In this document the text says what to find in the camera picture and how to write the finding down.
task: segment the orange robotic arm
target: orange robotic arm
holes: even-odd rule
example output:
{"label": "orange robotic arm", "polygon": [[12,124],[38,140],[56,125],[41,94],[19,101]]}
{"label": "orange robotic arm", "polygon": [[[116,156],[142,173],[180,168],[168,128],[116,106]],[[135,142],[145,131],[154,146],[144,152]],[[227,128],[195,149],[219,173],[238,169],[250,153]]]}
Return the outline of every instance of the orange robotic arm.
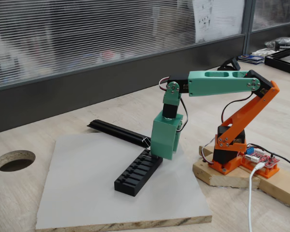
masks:
{"label": "orange robotic arm", "polygon": [[213,164],[210,166],[223,174],[240,165],[241,158],[237,155],[247,149],[245,127],[280,91],[275,82],[269,82],[256,72],[249,72],[248,75],[260,80],[261,86],[254,92],[256,96],[218,127],[215,138]]}

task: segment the black wire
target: black wire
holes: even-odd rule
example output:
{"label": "black wire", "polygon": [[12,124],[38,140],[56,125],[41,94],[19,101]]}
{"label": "black wire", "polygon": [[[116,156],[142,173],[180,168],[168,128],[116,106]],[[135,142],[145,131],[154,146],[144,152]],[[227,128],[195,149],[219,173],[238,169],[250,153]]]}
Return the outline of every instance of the black wire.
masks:
{"label": "black wire", "polygon": [[179,129],[179,130],[177,130],[177,132],[180,132],[180,131],[182,131],[183,130],[183,128],[185,127],[185,125],[187,125],[187,123],[188,123],[188,120],[189,120],[189,117],[188,117],[188,111],[187,111],[187,108],[185,107],[185,104],[184,104],[184,102],[183,102],[183,99],[182,98],[180,98],[180,101],[181,101],[181,103],[182,103],[182,106],[183,106],[183,108],[184,108],[184,110],[185,110],[185,113],[186,113],[186,115],[187,115],[187,120],[184,122],[184,124],[183,124],[183,126]]}
{"label": "black wire", "polygon": [[234,103],[234,102],[239,102],[239,101],[242,102],[242,101],[245,101],[245,100],[249,99],[249,98],[252,96],[252,94],[253,94],[253,93],[251,93],[251,95],[248,96],[247,98],[239,99],[239,100],[232,101],[232,102],[228,103],[228,104],[224,107],[224,109],[223,109],[223,111],[222,111],[222,114],[221,114],[221,121],[222,121],[222,123],[224,122],[224,120],[223,120],[223,114],[224,114],[224,111],[225,111],[225,109],[226,109],[227,106],[229,106],[230,104],[232,104],[232,103]]}
{"label": "black wire", "polygon": [[287,158],[284,158],[283,156],[280,156],[280,155],[278,155],[278,154],[276,154],[276,153],[274,153],[274,152],[268,151],[267,149],[263,148],[262,146],[259,146],[259,145],[257,145],[257,144],[247,144],[247,146],[248,146],[248,145],[252,145],[253,147],[257,147],[257,148],[259,148],[259,149],[261,149],[261,150],[263,150],[263,151],[266,151],[267,153],[271,154],[271,158],[272,158],[273,156],[278,156],[278,157],[284,159],[285,161],[287,161],[288,163],[290,163],[290,161],[289,161]]}

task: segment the black slotted block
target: black slotted block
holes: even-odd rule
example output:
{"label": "black slotted block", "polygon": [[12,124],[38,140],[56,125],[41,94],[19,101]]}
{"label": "black slotted block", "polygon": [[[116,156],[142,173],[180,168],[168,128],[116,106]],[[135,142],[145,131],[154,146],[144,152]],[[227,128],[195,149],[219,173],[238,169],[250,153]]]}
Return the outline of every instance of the black slotted block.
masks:
{"label": "black slotted block", "polygon": [[162,161],[163,158],[152,156],[150,150],[143,150],[133,163],[115,180],[115,190],[135,197]]}

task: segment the gray baseboard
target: gray baseboard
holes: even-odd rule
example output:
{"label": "gray baseboard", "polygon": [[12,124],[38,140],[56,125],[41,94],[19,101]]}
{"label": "gray baseboard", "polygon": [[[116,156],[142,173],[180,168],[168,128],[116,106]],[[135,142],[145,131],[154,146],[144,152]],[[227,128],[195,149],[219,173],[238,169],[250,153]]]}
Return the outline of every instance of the gray baseboard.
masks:
{"label": "gray baseboard", "polygon": [[225,60],[241,55],[243,44],[242,35],[204,46],[1,89],[0,132],[154,86],[160,78],[173,73],[220,66]]}

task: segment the table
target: table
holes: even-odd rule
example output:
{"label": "table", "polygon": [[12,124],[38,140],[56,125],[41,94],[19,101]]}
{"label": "table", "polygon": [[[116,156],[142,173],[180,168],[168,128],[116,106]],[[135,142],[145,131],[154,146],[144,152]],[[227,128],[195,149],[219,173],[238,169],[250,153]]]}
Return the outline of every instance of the table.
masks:
{"label": "table", "polygon": [[[290,159],[290,74],[265,66],[240,62],[241,70],[253,69],[274,80],[280,93],[247,126],[248,142]],[[33,232],[56,139],[61,135],[92,133],[86,125],[101,119],[132,131],[152,127],[153,119],[162,110],[164,92],[158,86],[127,94],[112,100],[51,117],[0,133],[0,156],[14,150],[29,150],[36,160],[16,172],[0,171],[0,232]],[[189,112],[189,122],[181,133],[180,143],[192,164],[200,159],[198,146],[208,143],[221,123],[224,106],[249,93],[188,97],[183,95]],[[242,106],[231,104],[224,116],[230,116]],[[281,168],[290,172],[290,165],[281,161]],[[246,189],[210,187],[197,180],[213,212],[211,223],[183,227],[132,230],[131,232],[192,232],[247,231]],[[253,231],[290,232],[290,207],[262,191],[252,193]]]}

